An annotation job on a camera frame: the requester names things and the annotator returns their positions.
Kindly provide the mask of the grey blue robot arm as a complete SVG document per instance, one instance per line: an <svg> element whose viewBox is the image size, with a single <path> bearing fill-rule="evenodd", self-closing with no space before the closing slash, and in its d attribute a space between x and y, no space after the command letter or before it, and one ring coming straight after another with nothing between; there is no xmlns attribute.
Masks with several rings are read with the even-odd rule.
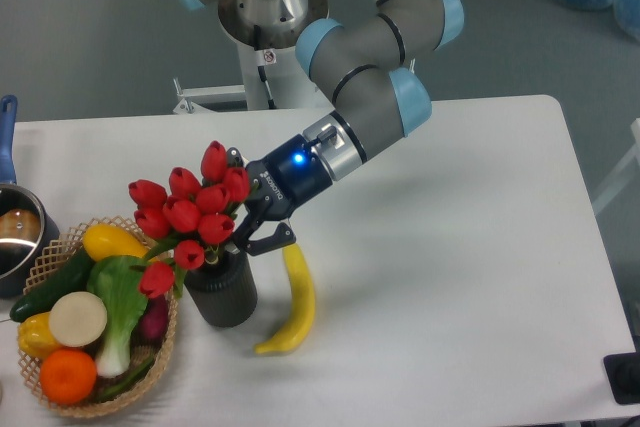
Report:
<svg viewBox="0 0 640 427"><path fill-rule="evenodd" d="M327 0L181 0L215 5L236 44L251 110L330 104L321 120L248 166L254 192L233 243L260 255L294 242L292 213L423 124L431 99L409 69L461 32L460 0L375 0L354 29Z"/></svg>

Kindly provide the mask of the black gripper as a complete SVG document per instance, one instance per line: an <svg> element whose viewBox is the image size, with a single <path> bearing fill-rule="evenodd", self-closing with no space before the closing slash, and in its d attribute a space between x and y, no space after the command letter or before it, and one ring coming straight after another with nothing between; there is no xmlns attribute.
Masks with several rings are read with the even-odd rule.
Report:
<svg viewBox="0 0 640 427"><path fill-rule="evenodd" d="M296 135L248 164L237 148L227 150L227 166L246 167L249 180L256 185L245 200L245 212L231 235L228 252L260 256L296 242L288 218L332 186L328 170L313 150L319 143Z"/></svg>

